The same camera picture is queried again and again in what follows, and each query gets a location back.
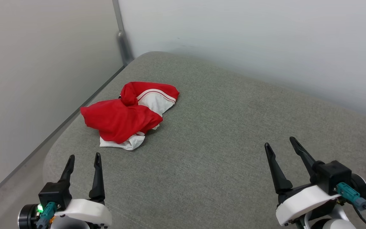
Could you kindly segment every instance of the red and white cloth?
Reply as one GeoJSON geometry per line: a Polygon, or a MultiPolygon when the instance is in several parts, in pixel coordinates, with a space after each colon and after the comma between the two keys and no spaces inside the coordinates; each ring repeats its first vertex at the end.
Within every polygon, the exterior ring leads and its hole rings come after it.
{"type": "Polygon", "coordinates": [[[133,150],[145,134],[163,121],[162,114],[171,108],[179,91],[169,84],[130,82],[121,98],[80,108],[88,127],[99,130],[100,147],[133,150]]]}

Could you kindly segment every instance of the robotic arm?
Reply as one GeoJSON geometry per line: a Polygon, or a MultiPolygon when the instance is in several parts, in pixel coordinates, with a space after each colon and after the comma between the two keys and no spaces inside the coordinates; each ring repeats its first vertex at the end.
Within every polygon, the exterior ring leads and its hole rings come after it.
{"type": "Polygon", "coordinates": [[[19,229],[106,229],[112,224],[112,215],[104,203],[104,180],[101,156],[94,161],[93,188],[90,199],[73,199],[70,175],[74,168],[74,155],[67,161],[60,180],[48,182],[39,193],[40,204],[25,205],[19,212],[19,229]]]}
{"type": "Polygon", "coordinates": [[[279,224],[296,224],[298,229],[355,229],[342,208],[345,203],[352,204],[366,223],[359,212],[366,210],[366,182],[363,178],[338,161],[315,161],[294,137],[290,137],[290,142],[310,175],[310,183],[293,188],[276,162],[271,146],[265,144],[273,185],[278,194],[276,218],[279,224]],[[329,218],[310,226],[309,221],[323,216],[329,218]]]}

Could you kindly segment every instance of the cylindrical black motor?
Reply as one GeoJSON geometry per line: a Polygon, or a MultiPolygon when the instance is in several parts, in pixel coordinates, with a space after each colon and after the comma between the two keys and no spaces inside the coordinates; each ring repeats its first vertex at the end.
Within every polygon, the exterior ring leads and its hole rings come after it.
{"type": "Polygon", "coordinates": [[[39,204],[30,204],[22,207],[18,215],[19,229],[35,229],[37,217],[37,206],[39,204]]]}

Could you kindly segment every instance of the white wall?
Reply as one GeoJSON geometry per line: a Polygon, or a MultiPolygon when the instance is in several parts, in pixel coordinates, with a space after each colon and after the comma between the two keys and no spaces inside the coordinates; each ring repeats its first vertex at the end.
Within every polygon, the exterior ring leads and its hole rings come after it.
{"type": "Polygon", "coordinates": [[[366,1],[119,0],[137,57],[184,53],[366,114],[366,1]]]}
{"type": "Polygon", "coordinates": [[[111,0],[0,0],[0,182],[122,67],[111,0]]]}

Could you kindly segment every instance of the red fabric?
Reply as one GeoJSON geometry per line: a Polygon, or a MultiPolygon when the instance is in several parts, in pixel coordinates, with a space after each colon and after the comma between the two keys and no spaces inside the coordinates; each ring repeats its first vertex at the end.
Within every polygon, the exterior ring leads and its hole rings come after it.
{"type": "Polygon", "coordinates": [[[169,84],[158,84],[150,82],[129,82],[125,84],[121,91],[121,100],[126,106],[138,105],[138,97],[141,93],[149,89],[158,89],[177,100],[179,91],[169,84]]]}
{"type": "Polygon", "coordinates": [[[88,127],[97,129],[106,141],[121,144],[141,131],[146,133],[163,121],[146,106],[125,106],[121,100],[107,100],[80,108],[88,127]]]}

